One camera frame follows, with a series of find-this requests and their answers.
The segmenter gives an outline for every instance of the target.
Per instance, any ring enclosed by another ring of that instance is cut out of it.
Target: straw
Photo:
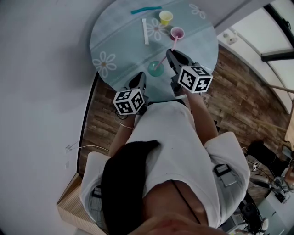
[[[174,41],[174,45],[173,45],[173,47],[171,48],[171,51],[173,51],[174,49],[175,49],[175,45],[176,45],[176,42],[178,41],[178,36],[176,36],[175,37],[175,41]],[[155,67],[155,69],[154,70],[156,70],[158,67],[159,67],[159,65],[161,65],[162,63],[163,63],[163,61],[166,59],[166,56],[161,60],[161,62],[159,62],[159,64]]]

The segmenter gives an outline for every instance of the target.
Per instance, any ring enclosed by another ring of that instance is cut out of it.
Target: teal tabletop
[[[162,10],[144,11],[132,15],[131,11],[148,6],[161,6]],[[173,19],[162,25],[159,13],[170,11]],[[147,21],[149,45],[144,44],[142,18]],[[161,61],[166,50],[173,46],[170,38],[172,27],[181,27],[185,36],[176,44],[176,50],[199,62],[212,73],[218,56],[215,30],[204,11],[192,0],[117,0],[97,19],[90,40],[92,62],[101,78],[116,91],[126,81],[143,71],[147,76],[145,95],[149,101],[174,100],[171,77],[175,72],[167,60],[163,62],[164,73],[153,77],[148,65]]]

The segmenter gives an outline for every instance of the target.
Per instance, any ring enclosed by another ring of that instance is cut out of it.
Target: wooden floor
[[[234,132],[241,147],[246,148],[254,140],[264,140],[265,145],[279,155],[285,132],[259,122],[261,120],[287,129],[289,115],[272,91],[262,85],[261,80],[248,66],[221,46],[213,76],[210,88],[203,97],[213,119],[217,121],[219,133]],[[102,80],[98,81],[82,146],[98,145],[109,149],[119,128],[119,120],[114,118],[114,95],[115,92],[107,84]],[[81,175],[84,174],[87,155],[91,151],[107,154],[95,147],[83,148],[79,161]],[[271,176],[267,168],[261,169]],[[250,183],[249,193],[259,203],[267,190]]]

